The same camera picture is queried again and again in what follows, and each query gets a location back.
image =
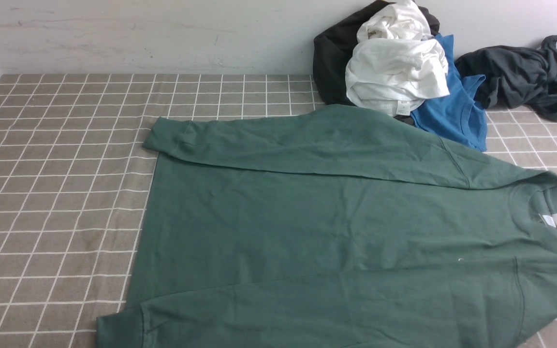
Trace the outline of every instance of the sweatshirt sleeve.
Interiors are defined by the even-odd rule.
[[[159,118],[144,145],[179,160],[290,174],[347,175],[486,189],[539,174],[391,117],[331,105],[307,115],[237,121]]]

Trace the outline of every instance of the white grid line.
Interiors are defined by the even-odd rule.
[[[247,94],[272,94],[272,93],[283,93],[283,94],[287,94],[287,92],[246,92]],[[182,94],[190,94],[190,95],[195,95],[196,93],[182,93]],[[203,93],[204,95],[209,95],[209,94],[217,94],[217,95],[228,95],[228,94],[239,94],[239,92],[225,92],[225,93]],[[303,102],[303,103],[292,103],[292,104],[313,104],[314,102]],[[246,103],[246,105],[263,105],[264,103]],[[290,105],[289,103],[270,103],[270,104],[276,104],[276,105]],[[142,106],[142,105],[169,105],[169,104],[163,104],[163,103],[143,103],[143,104],[124,104],[124,106]],[[172,105],[184,105],[184,106],[193,106],[193,105],[240,105],[240,103],[173,103]],[[46,107],[45,105],[29,105],[30,107]],[[53,106],[96,106],[95,104],[56,104]],[[119,104],[99,104],[97,106],[119,106]],[[20,108],[22,107],[22,105],[2,105],[0,106],[0,108]],[[58,119],[58,118],[64,118],[64,117],[46,117],[46,119]],[[22,117],[21,119],[42,119],[42,117]],[[512,125],[512,123],[503,123],[504,125]]]
[[[523,128],[522,126],[519,126],[519,129],[521,130],[522,133],[524,133],[524,136],[525,136],[526,138],[528,138],[528,133],[526,133],[526,131],[524,130],[524,128]],[[532,148],[532,151],[535,152],[535,154],[537,154],[537,157],[539,158],[539,161],[541,162],[541,165],[543,165],[543,167],[544,167],[545,169],[547,169],[547,166],[545,165],[543,159],[540,157],[540,155],[539,155],[539,153],[537,152],[537,150],[534,148],[534,145],[532,145],[532,142],[530,141],[530,139],[528,139],[528,143],[529,143],[530,147]]]
[[[311,103],[313,104],[313,110],[317,110],[315,106],[315,89],[313,88],[313,75],[309,75],[310,82],[311,82]]]
[[[48,230],[48,231],[44,231],[44,232],[83,232],[83,231],[94,231],[94,230],[104,230],[104,231],[137,231],[137,229],[123,229],[123,228],[117,228],[117,229],[110,229],[108,227],[106,228],[102,228],[102,227],[93,227],[91,229],[66,229],[66,230]],[[38,231],[14,231],[14,233],[37,233]]]
[[[242,103],[240,105],[240,118],[244,119],[244,96],[246,93],[246,76],[242,78]]]
[[[132,83],[128,84],[128,91],[130,91],[130,87],[131,87],[131,86],[132,86]],[[122,110],[122,108],[123,108],[123,106],[124,106],[124,102],[125,102],[125,101],[126,101],[126,99],[124,98],[124,100],[122,101],[122,105],[121,105],[120,108],[119,108],[119,112],[118,112],[118,114],[117,114],[118,116],[121,114],[121,110]],[[111,134],[109,135],[109,141],[111,140],[111,137],[113,137],[113,133],[115,132],[115,125],[116,125],[116,124],[117,124],[117,122],[114,122],[114,123],[113,123],[113,128],[112,128],[112,130],[111,130]],[[103,150],[103,152],[102,152],[102,157],[100,158],[100,162],[99,162],[98,167],[96,168],[95,174],[98,173],[98,171],[99,171],[99,169],[100,169],[100,166],[102,165],[102,161],[103,161],[103,159],[104,159],[104,154],[105,154],[105,153],[106,153],[106,146],[104,147],[104,150]],[[95,178],[94,178],[94,179],[91,181],[91,187],[93,187],[93,185],[95,185],[95,182],[96,182],[96,181],[95,181]],[[86,206],[87,206],[87,201],[88,201],[88,199],[89,199],[89,194],[87,194],[87,196],[85,197],[85,200],[84,200],[84,202],[83,202],[83,207],[86,207]],[[76,222],[75,222],[75,227],[79,225],[80,217],[81,217],[81,214],[79,214],[79,216],[77,216],[77,220],[76,220]],[[70,246],[72,245],[72,242],[73,242],[73,239],[74,239],[74,234],[75,234],[75,232],[73,232],[72,235],[70,236],[70,240],[68,241],[68,246],[66,247],[66,253],[64,253],[64,257],[61,258],[61,262],[59,263],[59,268],[58,268],[58,270],[57,270],[56,279],[55,279],[55,281],[53,281],[53,285],[51,286],[51,290],[49,291],[49,295],[48,295],[47,299],[51,299],[51,295],[53,295],[53,290],[55,289],[55,285],[57,284],[59,275],[60,275],[61,270],[62,270],[62,268],[63,268],[63,266],[64,266],[64,262],[65,262],[65,260],[66,260],[66,256],[68,255],[68,251],[70,251]],[[38,323],[36,324],[35,331],[38,331],[38,328],[40,328],[40,324],[42,323],[42,319],[43,319],[43,317],[44,317],[45,311],[46,311],[46,305],[42,308],[42,313],[40,313],[40,318],[38,319]],[[31,336],[31,341],[29,342],[29,346],[31,346],[31,344],[33,343],[33,340],[35,339],[35,337],[36,337],[36,334],[33,334],[33,335]]]
[[[126,174],[134,174],[134,175],[141,175],[138,173],[126,173]],[[122,188],[122,191],[130,191],[130,192],[148,192],[146,189],[130,189],[130,188]],[[61,193],[106,193],[106,192],[115,192],[115,190],[101,190],[101,191],[62,191]],[[6,192],[6,194],[27,194],[27,193],[39,193],[39,194],[48,194],[48,193],[58,193],[53,191],[40,191],[40,192]]]
[[[130,277],[131,275],[104,275],[102,273],[96,273],[95,275],[22,275],[18,277],[0,277],[0,279],[56,279],[56,278],[93,278],[93,277],[115,277],[115,278],[126,278]],[[49,301],[42,301],[41,304],[50,304]]]
[[[197,81],[197,92],[195,92],[195,105],[192,107],[191,120],[195,120],[195,113],[197,112],[197,101],[199,100],[199,87],[201,86],[201,75],[199,75],[199,81]]]
[[[0,335],[16,335],[16,334],[69,334],[71,330],[52,330],[52,331],[7,331]],[[78,330],[78,333],[95,333],[96,330]]]
[[[128,157],[118,157],[118,158],[110,158],[105,160],[123,160]],[[139,156],[131,156],[132,159],[143,159],[143,160],[152,160],[150,157],[139,157]],[[141,172],[126,172],[126,173],[108,173],[108,174],[40,174],[40,175],[12,175],[15,178],[35,178],[36,176],[40,176],[41,178],[66,178],[68,176],[112,176],[112,175],[122,175],[122,174],[136,174],[136,175],[152,175],[152,173],[141,173]],[[0,178],[9,178],[10,175],[0,175]]]
[[[154,75],[154,79],[153,79],[153,82],[152,82],[152,89],[154,88],[155,82],[156,82],[156,75]],[[137,130],[137,134],[135,134],[135,138],[138,136],[138,134],[139,134],[139,130]],[[130,154],[129,154],[129,156],[128,156],[129,158],[128,158],[128,161],[126,162],[126,168],[128,168],[128,166],[130,166],[130,158],[131,158],[131,156],[132,156],[133,150],[134,150],[134,148],[131,147],[131,148],[130,148]],[[115,198],[114,198],[114,200],[113,200],[113,205],[111,206],[111,214],[109,215],[109,218],[108,218],[107,221],[106,221],[106,225],[107,225],[107,226],[110,225],[111,219],[113,218],[113,215],[114,215],[114,213],[115,213],[115,205],[117,204],[117,200],[119,199],[119,194],[120,194],[120,192],[121,192],[122,185],[124,185],[124,177],[123,177],[123,176],[122,176],[121,180],[119,181],[119,189],[117,190],[117,195],[115,196]],[[102,240],[100,240],[100,246],[98,247],[98,249],[102,249],[102,246],[103,246],[103,244],[104,244],[104,239],[105,239],[105,238],[106,238],[106,233],[103,233],[103,234],[102,234]],[[99,261],[99,259],[100,259],[100,252],[98,253],[98,255],[96,255],[96,260],[95,260],[94,263],[93,263],[93,267],[92,267],[92,269],[91,269],[91,273],[95,273],[96,267],[98,266],[98,261]],[[133,259],[133,253],[130,253],[130,259],[131,259],[131,260]],[[93,282],[93,278],[92,278],[89,282],[87,282],[86,293],[85,293],[85,295],[84,295],[84,297],[83,297],[84,301],[87,300],[87,295],[89,295],[89,289],[90,289],[90,287],[91,287],[91,283],[92,283],[92,282]],[[79,316],[77,317],[77,322],[76,322],[76,324],[74,325],[74,330],[75,330],[75,331],[79,328],[79,322],[80,322],[81,315],[82,315],[82,313],[83,313],[84,307],[85,307],[85,304],[81,304],[81,308],[80,308],[80,310],[79,310]],[[71,348],[71,347],[73,346],[74,337],[75,337],[75,333],[73,333],[73,335],[70,337],[70,343],[69,343],[69,345],[68,345],[69,348]]]
[[[268,75],[265,75],[265,117],[268,116]]]
[[[212,84],[216,81],[201,81],[201,83],[203,84]],[[292,82],[309,82],[308,80],[294,80]],[[127,84],[128,82],[89,82],[89,84]],[[151,82],[131,82],[132,84],[150,84]],[[173,82],[158,82],[159,84],[172,84]],[[181,84],[196,84],[197,82],[194,81],[179,81],[179,83]],[[270,81],[270,83],[281,83],[281,81]],[[58,85],[58,84],[83,84],[83,82],[40,82],[40,85]],[[9,86],[12,84],[0,84],[0,86]],[[17,84],[19,86],[26,86],[26,85],[38,85],[38,83],[35,84]],[[132,92],[130,94],[143,94],[145,92]]]
[[[545,345],[545,342],[543,341],[543,337],[541,337],[541,333],[537,333],[537,337],[539,338],[539,342],[540,342],[541,346],[543,346],[543,348],[547,348],[547,346]]]
[[[175,79],[175,82],[173,83],[173,91],[171,93],[171,101],[169,103],[169,108],[166,112],[166,115],[164,115],[164,117],[168,117],[171,118],[171,108],[173,107],[173,99],[175,98],[175,88],[177,88],[177,79]]]
[[[51,146],[51,148],[49,149],[49,153],[48,153],[48,156],[47,156],[47,157],[49,157],[49,156],[51,155],[51,152],[53,152],[53,148],[55,148],[55,146]],[[23,149],[22,154],[20,155],[19,159],[16,161],[16,163],[15,163],[15,165],[14,165],[14,168],[13,168],[13,170],[12,170],[11,172],[14,172],[14,169],[15,169],[15,168],[17,167],[17,165],[20,163],[20,161],[21,161],[20,158],[23,157],[23,154],[25,153],[25,150],[27,150],[27,147],[25,147],[25,148]],[[42,164],[42,167],[40,168],[40,171],[39,171],[39,172],[41,172],[41,171],[44,169],[44,166],[45,166],[45,165],[46,165],[46,161],[45,161],[45,163]],[[9,178],[11,178],[11,176],[8,177],[8,178],[6,179],[4,185],[1,187],[0,194],[1,194],[1,192],[3,191],[4,187],[6,186],[6,184],[7,184],[8,180],[9,180]],[[33,180],[33,183],[31,184],[31,188],[29,189],[29,191],[33,191],[33,188],[35,187],[35,185],[36,185],[37,182],[38,182],[38,177],[36,177],[36,178]],[[21,207],[24,207],[24,206],[26,205],[28,198],[29,198],[29,195],[25,196],[25,199],[23,200],[23,203],[21,204]],[[14,224],[16,223],[16,221],[17,221],[17,219],[18,219],[19,216],[20,216],[20,212],[18,212],[18,214],[14,217],[14,220],[13,220],[12,224],[10,225],[10,230],[9,230],[8,233],[6,234],[6,238],[4,238],[4,241],[3,241],[2,244],[1,244],[0,253],[1,253],[1,251],[3,250],[3,247],[6,245],[7,239],[9,238],[10,233],[11,233],[13,227],[14,227]],[[36,240],[35,245],[34,245],[34,247],[33,247],[33,251],[35,251],[35,248],[36,248],[36,246],[38,245],[39,239],[40,239],[40,238],[38,237],[38,239]],[[29,260],[30,260],[30,259],[31,259],[31,256],[29,256],[29,258],[27,258],[27,261],[25,262],[25,266],[24,266],[22,275],[24,275],[25,271],[27,270],[27,266],[29,265]],[[20,285],[20,280],[18,280],[18,282],[17,282],[17,284],[16,284],[16,286],[15,286],[15,288],[14,288],[13,294],[11,295],[10,299],[13,299],[13,298],[14,298],[14,295],[16,295],[16,291],[18,290],[18,286],[19,286],[19,285]],[[3,318],[6,317],[6,314],[7,314],[7,311],[9,310],[9,308],[10,308],[10,307],[7,306],[7,307],[6,307],[6,310],[4,310],[4,313],[3,313],[3,315],[2,315]],[[1,321],[0,321],[0,329],[1,329],[1,326],[2,326],[3,322],[4,322],[4,320],[1,320]]]
[[[293,115],[292,112],[292,82],[290,81],[291,77],[287,75],[287,95],[289,96],[289,115]]]
[[[497,134],[500,134],[500,132],[498,131],[498,128],[496,127],[495,123],[491,123],[491,125],[493,126],[493,128],[496,130]],[[509,154],[509,156],[511,156],[511,160],[513,160],[513,163],[517,164],[517,161],[515,161],[515,158],[513,157],[513,154],[511,154],[508,146],[506,146],[506,143],[504,141],[502,141],[502,145],[504,145],[504,148],[506,149],[506,153]]]
[[[85,130],[67,130],[69,132],[85,132]],[[143,144],[142,141],[128,141],[128,142],[124,142],[124,143],[87,143],[87,144],[83,144],[83,145],[139,145],[139,144]],[[13,144],[13,145],[0,145],[0,147],[19,147],[19,146],[48,146],[48,145],[44,145],[44,144]],[[77,146],[78,144],[53,144],[53,146]],[[109,157],[107,159],[113,160],[113,159],[117,159],[117,157]],[[65,160],[73,160],[73,159],[50,159],[50,160],[60,160],[60,161],[65,161]]]
[[[220,119],[220,106],[221,106],[221,101],[223,99],[223,79],[225,78],[224,75],[220,76],[220,93],[219,93],[219,104],[216,108],[216,119]]]
[[[97,254],[97,253],[130,254],[130,253],[136,253],[136,251],[96,249],[96,250],[87,250],[87,251],[68,251],[68,253],[64,253],[63,251],[35,251],[35,252],[32,252],[32,253],[0,253],[0,255],[64,255],[64,254]],[[18,277],[0,277],[0,278],[14,279],[14,278],[18,278]]]
[[[91,301],[52,301],[52,302],[0,302],[0,306],[27,306],[27,305],[82,305],[82,304],[121,304],[117,300],[91,300]]]
[[[122,211],[143,211],[145,210],[145,208],[121,208],[121,207],[115,207],[115,209],[119,209]],[[20,212],[84,212],[84,211],[111,211],[111,208],[94,208],[94,209],[64,209],[64,210],[58,210],[58,209],[51,209],[51,210],[42,210],[42,211],[25,211],[25,210],[17,210],[17,211],[0,211],[0,213],[20,213]]]

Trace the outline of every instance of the gray grid mat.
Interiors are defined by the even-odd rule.
[[[90,348],[121,310],[152,180],[156,117],[241,119],[323,107],[309,75],[3,75],[0,348]],[[489,112],[492,156],[557,172],[557,124]],[[525,347],[557,348],[557,320]]]

